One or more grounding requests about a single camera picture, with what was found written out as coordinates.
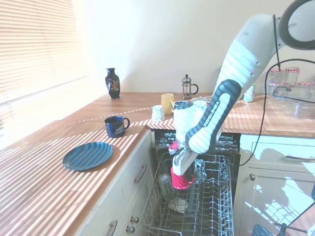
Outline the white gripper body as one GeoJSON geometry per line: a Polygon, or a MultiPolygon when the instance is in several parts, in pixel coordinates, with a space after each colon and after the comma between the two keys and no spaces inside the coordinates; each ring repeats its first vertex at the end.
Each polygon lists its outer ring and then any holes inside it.
{"type": "Polygon", "coordinates": [[[175,153],[173,158],[173,173],[183,176],[186,170],[191,166],[198,154],[186,149],[180,149],[175,153]]]}

